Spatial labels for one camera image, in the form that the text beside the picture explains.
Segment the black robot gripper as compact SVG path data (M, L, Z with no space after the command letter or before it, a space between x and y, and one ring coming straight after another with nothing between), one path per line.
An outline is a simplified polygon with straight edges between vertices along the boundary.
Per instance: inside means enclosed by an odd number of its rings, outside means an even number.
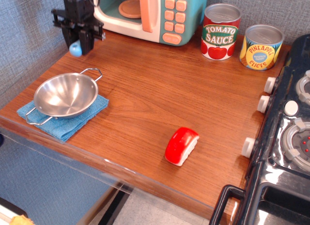
M53 24L61 28L67 47L80 41L82 55L94 47L94 39L103 39L103 23L94 17L100 0L63 0L64 9L52 9Z

